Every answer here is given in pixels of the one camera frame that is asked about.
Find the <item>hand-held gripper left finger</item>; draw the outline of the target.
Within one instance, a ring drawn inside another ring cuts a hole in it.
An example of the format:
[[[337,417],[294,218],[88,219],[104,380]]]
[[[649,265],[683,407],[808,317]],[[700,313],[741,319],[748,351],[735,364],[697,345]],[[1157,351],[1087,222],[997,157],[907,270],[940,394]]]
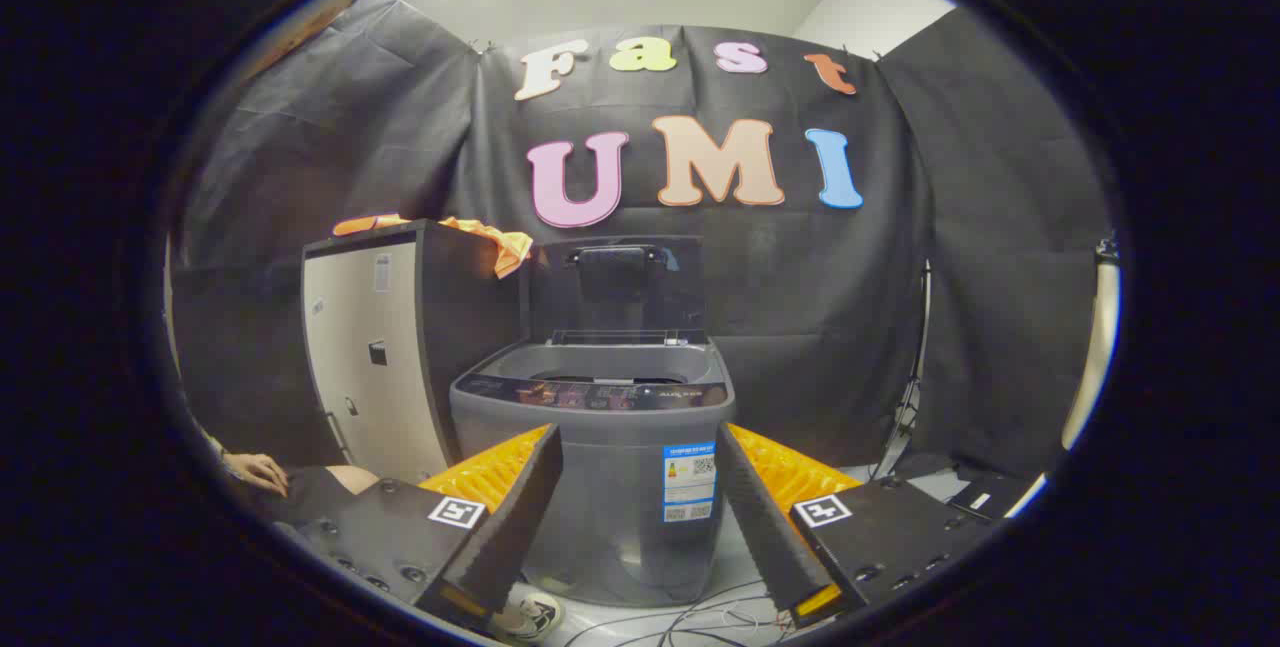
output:
[[[556,492],[559,432],[539,425],[422,484],[387,478],[271,525],[362,597],[483,632],[506,607]]]

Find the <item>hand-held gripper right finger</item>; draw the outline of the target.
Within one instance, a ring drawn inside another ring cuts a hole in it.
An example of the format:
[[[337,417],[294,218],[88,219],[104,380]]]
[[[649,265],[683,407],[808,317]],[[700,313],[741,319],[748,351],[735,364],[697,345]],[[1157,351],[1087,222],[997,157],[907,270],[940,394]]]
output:
[[[855,480],[728,422],[716,468],[774,606],[797,628],[915,593],[993,530],[908,480]]]

